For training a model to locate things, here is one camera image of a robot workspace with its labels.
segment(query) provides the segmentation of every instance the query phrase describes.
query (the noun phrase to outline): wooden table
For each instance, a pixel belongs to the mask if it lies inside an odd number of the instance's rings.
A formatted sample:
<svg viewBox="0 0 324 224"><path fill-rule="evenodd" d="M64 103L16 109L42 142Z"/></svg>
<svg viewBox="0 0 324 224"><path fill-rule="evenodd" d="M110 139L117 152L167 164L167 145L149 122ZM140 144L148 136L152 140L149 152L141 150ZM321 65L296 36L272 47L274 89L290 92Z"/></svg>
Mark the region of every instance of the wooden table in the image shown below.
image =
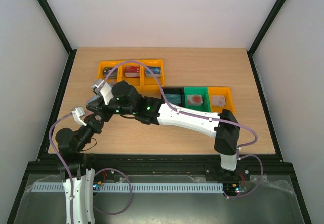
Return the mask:
<svg viewBox="0 0 324 224"><path fill-rule="evenodd" d="M259 135L257 143L242 148L240 153L275 153L246 49L243 48L79 48L59 118L77 105L84 106L93 95L91 85L96 81L101 61L157 58L164 60L166 86L230 87L238 122ZM53 135L64 127L79 128L69 117L56 126ZM105 123L100 135L94 137L98 144L88 153L217 154L213 148L214 139L204 134L175 126L144 125L117 115ZM251 133L241 129L239 144L252 139Z"/></svg>

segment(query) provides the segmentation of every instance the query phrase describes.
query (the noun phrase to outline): red circle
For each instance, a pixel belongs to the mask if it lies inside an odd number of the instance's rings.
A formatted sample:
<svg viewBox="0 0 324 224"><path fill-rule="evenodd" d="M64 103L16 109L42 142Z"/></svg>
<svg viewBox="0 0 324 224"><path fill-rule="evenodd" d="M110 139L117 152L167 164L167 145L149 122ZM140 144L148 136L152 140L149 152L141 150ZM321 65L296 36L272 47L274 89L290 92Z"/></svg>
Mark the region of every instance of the red circle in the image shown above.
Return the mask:
<svg viewBox="0 0 324 224"><path fill-rule="evenodd" d="M192 100L195 102L195 103L200 103L201 102L201 95L194 95L192 96Z"/></svg>

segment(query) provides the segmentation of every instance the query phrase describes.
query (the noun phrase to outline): purple cable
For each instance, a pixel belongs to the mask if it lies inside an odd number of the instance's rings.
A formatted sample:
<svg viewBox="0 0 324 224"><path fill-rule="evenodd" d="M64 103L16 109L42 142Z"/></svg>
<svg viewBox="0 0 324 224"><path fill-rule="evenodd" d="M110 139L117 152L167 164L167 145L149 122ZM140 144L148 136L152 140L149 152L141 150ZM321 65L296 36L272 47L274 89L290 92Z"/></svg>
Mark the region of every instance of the purple cable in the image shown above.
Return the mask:
<svg viewBox="0 0 324 224"><path fill-rule="evenodd" d="M228 198L228 199L237 199L237 198L245 197L245 196L247 196L247 195L253 193L254 190L256 190L256 189L258 188L258 186L259 186L259 185L261 184L261 182L262 182L262 177L263 177L263 166L262 166L262 162L261 162L260 158L259 158L257 155L254 155L254 154L246 154L246 155L240 157L239 160L242 160L242 159L247 158L247 157L255 157L255 158L259 161L259 163L260 163L260 168L261 168L260 179L259 179L258 183L254 186L253 189L251 189L249 192L247 192L247 193L245 193L245 194L243 194L243 195L238 195L238 196L228 196L228 195L224 192L224 195L225 195L226 198Z"/></svg>
<svg viewBox="0 0 324 224"><path fill-rule="evenodd" d="M102 169L102 170L96 172L95 176L97 176L98 174L100 174L100 173L103 172L103 171L115 171L115 172L118 172L119 174L121 174L121 175L126 179L128 185L129 185L129 187L130 187L130 197L129 197L129 199L128 199L128 202L127 202L126 206L125 206L121 211L119 211L119 212L109 213L109 212L106 212L106 211L103 211L103 210L98 209L95 205L93 205L93 208L94 208L96 211L98 211L98 212L100 212L100 213L102 213L102 214L105 214L105 215L118 215L118 214L121 214L121 213L123 213L125 210L128 209L128 207L131 205L131 202L132 202L132 199L133 199L133 192L132 192L132 185L131 185L131 182L129 181L129 179L126 177L125 174L123 174L121 171L119 171L119 170L117 170L117 169L114 169L114 168L104 168L104 169Z"/></svg>
<svg viewBox="0 0 324 224"><path fill-rule="evenodd" d="M54 142L53 142L53 139L52 139L52 132L53 132L53 129L54 127L60 122L62 121L63 119L71 116L72 113L68 113L66 115L64 115L62 118L58 119L50 128L49 130L49 140L50 140L50 143L56 153L56 155L59 157L59 159L61 160L63 166L65 167L66 171L67 171L67 174L69 175L69 178L70 178L70 181L71 181L71 200L70 200L70 216L71 216L71 224L74 224L74 221L73 221L73 188L74 188L74 185L73 185L73 177L72 177L72 173L69 169L69 167L67 166L66 162L64 161L63 157L61 156L61 154L59 153L59 151L57 150L56 146L54 145Z"/></svg>
<svg viewBox="0 0 324 224"><path fill-rule="evenodd" d="M172 107L172 105L169 103L169 101L168 101L166 95L165 95L164 92L163 92L162 86L161 86L160 82L158 81L158 78L154 75L153 71L152 71L150 68L148 68L146 65L144 65L144 64L142 64L142 63L140 63L140 62L138 62L138 61L124 61L124 62L119 63L119 64L116 65L115 67L113 67L113 68L109 71L109 73L108 73L108 75L106 76L104 82L100 85L99 90L100 90L100 89L104 86L104 84L107 82L108 78L109 78L110 75L114 72L114 70L116 70L116 69L117 69L119 66L121 66L121 65L129 64L129 63L134 63L134 64L138 64L138 65L140 65L140 66L143 66L145 69L147 69L147 70L152 74L152 76L154 77L155 81L157 82L158 88L159 88L160 91L161 91L161 95L162 95L162 97L163 97L165 103L168 105L168 107L169 107L170 109L172 109L173 111L176 111L176 112L177 112L177 109L174 108L174 107ZM188 116L192 116L192 117L196 117L196 118L200 118L200 119L206 119L206 120L209 120L209 117L207 117L207 116L196 115L196 114L189 113L189 112L185 112L185 111L179 111L179 113L184 114L184 115L188 115ZM238 150L239 150L240 147L244 147L244 146L252 145L252 144L254 144L255 142L257 142L257 140L258 140L258 135L257 135L257 133L256 133L254 130L252 130L251 128L245 126L245 125L238 124L238 123L235 123L235 122L232 122L232 121L229 121L229 120L225 120L225 119L216 119L216 118L212 118L212 121L218 121L218 122L222 122L222 123L227 123L227 124L235 125L235 126L237 126L237 127L240 127L240 128L243 128L243 129L248 130L249 132L251 132L251 133L254 135L254 140L253 140L253 141L248 142L248 143L244 143L244 144L240 144L240 145L237 146L237 157L238 157Z"/></svg>

